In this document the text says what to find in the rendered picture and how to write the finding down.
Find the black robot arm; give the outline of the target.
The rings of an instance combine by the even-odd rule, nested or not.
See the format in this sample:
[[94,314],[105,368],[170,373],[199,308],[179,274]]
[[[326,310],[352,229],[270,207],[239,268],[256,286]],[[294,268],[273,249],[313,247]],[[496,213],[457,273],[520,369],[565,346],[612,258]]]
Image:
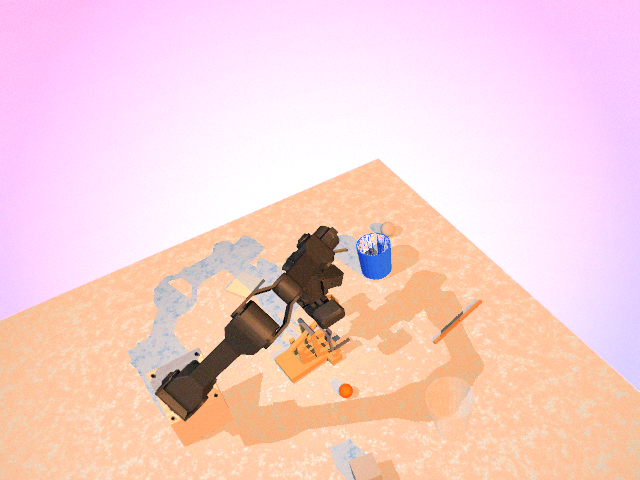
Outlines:
[[[329,293],[328,289],[342,285],[344,273],[332,264],[333,249],[339,244],[337,234],[333,226],[320,226],[312,235],[304,233],[296,245],[298,250],[282,266],[286,273],[271,286],[253,291],[230,315],[232,320],[224,328],[225,338],[200,363],[193,360],[162,380],[155,395],[170,411],[186,422],[208,400],[216,377],[231,363],[240,355],[255,355],[263,347],[267,349],[289,325],[294,303],[318,273],[323,276],[320,281],[323,295]],[[270,290],[287,304],[281,327],[250,300]]]

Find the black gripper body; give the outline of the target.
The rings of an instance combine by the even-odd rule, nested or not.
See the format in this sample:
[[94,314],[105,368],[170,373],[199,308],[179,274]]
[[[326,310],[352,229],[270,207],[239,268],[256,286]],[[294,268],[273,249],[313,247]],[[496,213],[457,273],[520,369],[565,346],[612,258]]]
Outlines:
[[321,282],[323,276],[318,273],[317,277],[308,282],[302,290],[304,293],[299,300],[314,311],[313,318],[315,322],[322,328],[327,329],[342,318],[345,317],[344,308],[336,301],[330,300],[323,295]]

